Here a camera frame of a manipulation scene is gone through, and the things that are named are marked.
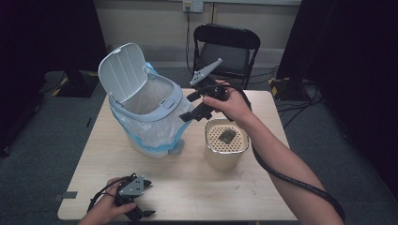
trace black chair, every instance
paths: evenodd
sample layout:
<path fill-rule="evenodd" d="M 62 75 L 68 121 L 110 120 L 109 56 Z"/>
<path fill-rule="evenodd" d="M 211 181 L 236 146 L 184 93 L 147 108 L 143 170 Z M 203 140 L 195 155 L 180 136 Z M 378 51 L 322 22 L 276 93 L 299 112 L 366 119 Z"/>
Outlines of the black chair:
<path fill-rule="evenodd" d="M 207 23 L 195 29 L 193 40 L 193 70 L 197 71 L 221 58 L 222 63 L 211 74 L 240 79 L 243 89 L 247 88 L 261 44 L 260 38 L 254 32 Z"/>

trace wall outlet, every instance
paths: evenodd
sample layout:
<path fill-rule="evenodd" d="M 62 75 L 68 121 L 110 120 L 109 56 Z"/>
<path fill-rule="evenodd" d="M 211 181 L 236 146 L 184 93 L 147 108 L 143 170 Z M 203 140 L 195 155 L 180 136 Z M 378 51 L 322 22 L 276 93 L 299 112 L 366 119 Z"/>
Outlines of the wall outlet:
<path fill-rule="evenodd" d="M 183 1 L 182 2 L 182 11 L 190 12 L 203 12 L 203 2 L 202 1 Z"/>

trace person's left hand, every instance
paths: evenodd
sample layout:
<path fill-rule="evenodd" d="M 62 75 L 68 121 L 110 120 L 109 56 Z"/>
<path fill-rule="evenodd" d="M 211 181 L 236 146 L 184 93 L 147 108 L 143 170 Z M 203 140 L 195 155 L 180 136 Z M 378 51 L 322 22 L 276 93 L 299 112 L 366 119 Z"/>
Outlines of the person's left hand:
<path fill-rule="evenodd" d="M 108 181 L 107 184 L 119 179 L 118 177 Z M 136 204 L 128 203 L 121 206 L 115 205 L 115 196 L 120 182 L 116 183 L 105 190 L 105 194 L 99 199 L 94 207 L 80 220 L 80 225 L 91 224 L 107 224 L 116 216 L 129 212 L 134 209 Z"/>

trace gray carpet floor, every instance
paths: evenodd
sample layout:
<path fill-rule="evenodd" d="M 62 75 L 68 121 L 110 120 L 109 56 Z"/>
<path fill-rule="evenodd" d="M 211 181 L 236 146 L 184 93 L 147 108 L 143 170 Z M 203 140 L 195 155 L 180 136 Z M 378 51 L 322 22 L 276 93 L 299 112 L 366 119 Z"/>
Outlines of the gray carpet floor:
<path fill-rule="evenodd" d="M 189 87 L 186 68 L 156 68 L 181 87 Z M 268 90 L 272 68 L 256 68 L 248 89 Z M 46 74 L 46 90 L 62 72 Z M 307 86 L 310 95 L 315 86 Z M 56 194 L 67 190 L 85 143 L 96 121 L 105 92 L 97 85 L 92 97 L 53 97 L 47 92 L 39 111 L 10 146 L 10 156 L 0 158 L 0 224 L 76 224 L 57 217 Z M 285 111 L 303 102 L 275 101 L 286 125 L 298 110 Z M 342 205 L 346 224 L 397 224 L 398 204 L 366 158 L 344 137 L 339 120 L 321 101 L 308 107 L 285 128 L 292 151 L 318 175 L 327 191 Z M 154 223 L 143 224 L 203 224 Z M 223 224 L 254 224 L 253 221 Z M 261 221 L 292 225 L 296 221 Z"/>

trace open lid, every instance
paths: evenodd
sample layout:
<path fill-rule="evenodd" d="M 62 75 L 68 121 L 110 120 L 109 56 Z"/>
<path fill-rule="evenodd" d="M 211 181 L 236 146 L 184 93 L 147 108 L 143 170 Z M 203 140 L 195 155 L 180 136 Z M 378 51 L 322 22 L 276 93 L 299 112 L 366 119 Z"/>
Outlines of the open lid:
<path fill-rule="evenodd" d="M 124 102 L 146 83 L 145 59 L 134 43 L 123 45 L 109 53 L 99 64 L 99 80 L 117 102 Z"/>

